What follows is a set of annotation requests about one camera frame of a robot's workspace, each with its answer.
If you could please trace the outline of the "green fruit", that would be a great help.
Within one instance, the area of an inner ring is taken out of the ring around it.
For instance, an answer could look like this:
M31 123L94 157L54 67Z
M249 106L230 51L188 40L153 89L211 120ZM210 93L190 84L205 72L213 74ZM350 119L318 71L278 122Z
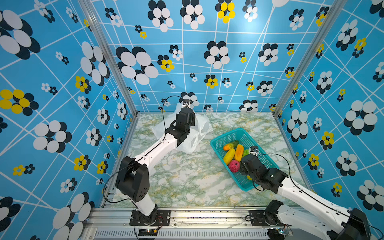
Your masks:
M249 149L244 150L243 152L243 157L247 156L250 153Z

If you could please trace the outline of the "pink fruit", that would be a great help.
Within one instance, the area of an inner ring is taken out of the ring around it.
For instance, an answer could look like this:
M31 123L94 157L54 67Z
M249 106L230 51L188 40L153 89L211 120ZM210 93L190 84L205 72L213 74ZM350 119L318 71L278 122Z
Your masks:
M240 167L241 167L241 163L238 162L237 160L232 160L232 161L228 164L228 168L229 168L229 170L230 170L232 173L237 173L237 172L240 170Z

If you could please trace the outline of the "orange yellow mango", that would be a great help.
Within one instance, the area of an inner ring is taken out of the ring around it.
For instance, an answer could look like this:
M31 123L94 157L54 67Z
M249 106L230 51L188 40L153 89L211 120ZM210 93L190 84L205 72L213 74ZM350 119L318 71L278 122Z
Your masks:
M244 146L241 144L238 144L235 150L234 160L237 160L238 162L240 162L243 157L243 152L244 152Z

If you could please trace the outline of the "white plastic bag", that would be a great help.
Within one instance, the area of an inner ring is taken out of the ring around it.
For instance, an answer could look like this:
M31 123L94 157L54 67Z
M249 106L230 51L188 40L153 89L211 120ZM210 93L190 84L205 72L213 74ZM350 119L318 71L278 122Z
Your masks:
M178 103L176 105L176 110L174 111L174 113L165 117L166 127L169 127L171 122L176 119L176 114L178 114L181 109L182 104ZM207 116L201 114L195 114L195 116L195 126L191 127L191 132L187 136L186 140L183 141L183 143L181 143L176 148L176 150L179 152L184 152L187 154L192 153L197 148L197 145L202 141L202 139L208 133L213 131L213 127L209 123L209 119ZM163 120L152 128L152 132L154 133L157 139L161 138L164 135L165 127Z

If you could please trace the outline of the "yellow oblong fruit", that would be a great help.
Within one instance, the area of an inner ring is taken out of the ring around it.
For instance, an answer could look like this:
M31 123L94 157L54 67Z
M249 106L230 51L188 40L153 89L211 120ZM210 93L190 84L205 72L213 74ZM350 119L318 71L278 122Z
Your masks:
M235 153L236 150L233 148L227 151L227 153L223 157L223 161L226 165L228 165L234 159Z

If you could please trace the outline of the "teal plastic basket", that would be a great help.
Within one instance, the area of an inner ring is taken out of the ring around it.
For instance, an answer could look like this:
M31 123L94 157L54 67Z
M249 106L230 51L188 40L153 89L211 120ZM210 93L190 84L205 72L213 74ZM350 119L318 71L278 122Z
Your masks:
M261 148L261 146L244 129L238 128L216 137L215 139L211 140L211 147L218 156L221 163L224 165L224 168L227 170L236 185L242 191L247 192L250 190L254 190L254 186L257 187L258 185L253 184L253 181L249 180L246 175L242 175L240 171L233 173L228 167L229 162L224 160L224 157L227 154L228 150L225 150L224 147L225 145L230 144L232 142L237 143L237 145L242 145L244 147L244 151L250 150L250 147L252 146L258 147L258 158L261 163L267 169L279 169L278 165L274 162L274 160L272 160L271 157L266 154L266 152Z

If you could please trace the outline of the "green orange papaya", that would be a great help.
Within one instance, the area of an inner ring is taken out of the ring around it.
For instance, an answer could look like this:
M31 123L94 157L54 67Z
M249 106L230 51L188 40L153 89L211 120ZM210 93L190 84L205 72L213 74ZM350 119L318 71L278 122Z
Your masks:
M235 149L235 148L238 146L238 144L239 144L239 141L238 141L238 140L235 140L235 141L233 141L233 142L230 142L230 143L224 145L224 146L223 146L223 150L224 150L224 151L229 151L229 150L231 150L231 149Z

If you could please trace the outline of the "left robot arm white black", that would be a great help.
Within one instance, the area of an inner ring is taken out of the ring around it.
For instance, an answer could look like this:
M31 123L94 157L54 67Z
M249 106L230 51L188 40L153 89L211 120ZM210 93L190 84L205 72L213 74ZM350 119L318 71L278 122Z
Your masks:
M148 150L134 158L124 157L117 172L116 188L128 196L140 213L143 221L153 223L158 215L158 206L150 198L150 169L166 154L176 149L190 134L196 115L191 108L181 108L176 119L160 139Z

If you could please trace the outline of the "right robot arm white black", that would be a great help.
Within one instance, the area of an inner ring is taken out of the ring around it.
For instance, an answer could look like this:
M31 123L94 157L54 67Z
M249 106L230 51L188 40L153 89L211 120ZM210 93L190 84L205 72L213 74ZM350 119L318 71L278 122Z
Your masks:
M253 183L264 190L289 199L307 210L306 213L299 213L281 201L273 200L264 211L268 225L296 227L323 240L371 239L371 227L364 212L331 203L301 186L289 174L277 168L266 168L258 156L246 155L241 160L240 172L250 176Z

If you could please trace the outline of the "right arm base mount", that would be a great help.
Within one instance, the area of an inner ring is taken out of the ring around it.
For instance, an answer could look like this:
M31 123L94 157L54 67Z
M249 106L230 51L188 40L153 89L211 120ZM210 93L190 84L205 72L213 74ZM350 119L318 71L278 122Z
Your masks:
M265 226L265 227L283 227L283 224L279 218L278 213L280 208L284 206L284 203L278 200L272 200L265 210L250 210L248 215L245 216L245 220L250 222L252 226Z

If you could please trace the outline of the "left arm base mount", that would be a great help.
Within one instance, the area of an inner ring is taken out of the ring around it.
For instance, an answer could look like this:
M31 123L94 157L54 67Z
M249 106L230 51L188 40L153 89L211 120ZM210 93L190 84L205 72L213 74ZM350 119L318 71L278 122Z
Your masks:
M154 210L145 216L138 210L131 211L130 226L169 226L171 219L170 210Z

